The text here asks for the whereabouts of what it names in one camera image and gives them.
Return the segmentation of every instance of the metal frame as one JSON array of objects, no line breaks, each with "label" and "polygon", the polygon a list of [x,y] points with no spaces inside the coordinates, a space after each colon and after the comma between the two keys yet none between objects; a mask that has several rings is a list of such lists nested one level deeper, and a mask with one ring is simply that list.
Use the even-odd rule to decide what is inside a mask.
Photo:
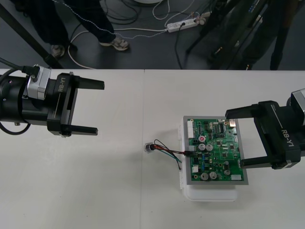
[{"label": "metal frame", "polygon": [[[187,120],[188,119],[227,119],[223,116],[184,116],[183,117],[183,137],[184,137],[184,147],[188,149],[189,141],[187,135]],[[244,151],[242,145],[242,139],[239,132],[239,124],[238,120],[235,120],[236,123],[236,132],[237,132],[237,139],[239,144],[239,152],[241,159],[244,159]],[[248,185],[248,175],[246,169],[243,169],[244,173],[244,180],[243,181],[192,181],[191,179],[191,162],[188,156],[185,157],[186,163],[186,184],[187,185]]]}]

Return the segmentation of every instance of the black stand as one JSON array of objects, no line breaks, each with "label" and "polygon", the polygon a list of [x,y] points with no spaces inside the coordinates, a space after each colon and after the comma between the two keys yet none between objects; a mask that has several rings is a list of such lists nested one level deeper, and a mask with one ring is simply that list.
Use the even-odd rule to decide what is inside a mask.
[{"label": "black stand", "polygon": [[[187,49],[186,53],[189,54],[191,50],[217,25],[219,25],[225,16],[242,0],[231,0],[227,3],[227,0],[218,0],[213,12],[208,19],[207,24],[200,32],[200,37]],[[249,3],[249,10],[244,12],[244,19],[239,24],[236,32],[230,38],[229,42],[222,47],[222,51],[217,55],[216,60],[213,62],[211,69],[217,70],[220,69],[223,62],[228,58],[231,53],[231,50],[237,43],[238,39],[242,36],[246,28],[252,24],[257,15],[262,11],[266,5],[267,0],[253,0]]]},{"label": "black stand", "polygon": [[47,65],[51,68],[63,69],[57,59],[49,54],[1,4],[0,17],[43,58]]}]

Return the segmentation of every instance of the white connector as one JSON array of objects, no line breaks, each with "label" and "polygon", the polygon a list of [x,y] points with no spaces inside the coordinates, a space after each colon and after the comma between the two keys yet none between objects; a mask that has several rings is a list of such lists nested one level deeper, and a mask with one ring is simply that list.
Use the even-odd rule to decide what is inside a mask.
[{"label": "white connector", "polygon": [[178,31],[182,23],[185,23],[185,25],[183,25],[180,30],[185,30],[191,27],[195,27],[198,25],[198,23],[194,22],[194,20],[195,19],[187,19],[187,20],[167,24],[166,25],[167,31],[168,32]]},{"label": "white connector", "polygon": [[192,121],[187,121],[187,135],[189,139],[194,138],[194,129]]}]

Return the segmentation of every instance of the white table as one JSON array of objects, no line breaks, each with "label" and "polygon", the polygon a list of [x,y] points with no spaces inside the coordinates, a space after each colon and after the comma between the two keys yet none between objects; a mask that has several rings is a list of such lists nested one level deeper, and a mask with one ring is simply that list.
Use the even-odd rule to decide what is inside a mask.
[{"label": "white table", "polygon": [[[305,87],[304,72],[72,71],[105,81],[105,91],[79,90],[73,117],[99,135],[63,139],[41,126],[17,137],[0,133],[0,228],[304,227],[305,160],[249,169],[235,202],[196,203],[180,192],[170,157],[142,152],[155,138],[178,149],[184,115],[224,115],[265,100],[284,105]],[[265,155],[253,121],[240,120],[240,130],[245,157]]]}]

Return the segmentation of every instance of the red wire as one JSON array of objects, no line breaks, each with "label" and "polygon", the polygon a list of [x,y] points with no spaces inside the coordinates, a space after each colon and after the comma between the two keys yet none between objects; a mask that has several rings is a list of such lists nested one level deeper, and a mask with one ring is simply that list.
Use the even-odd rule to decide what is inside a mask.
[{"label": "red wire", "polygon": [[166,152],[172,152],[172,153],[175,153],[175,154],[184,154],[184,152],[180,152],[180,151],[173,151],[173,150],[170,150],[170,149],[166,149],[162,146],[157,146],[157,145],[153,145],[156,149],[160,149],[160,150],[164,150]]}]

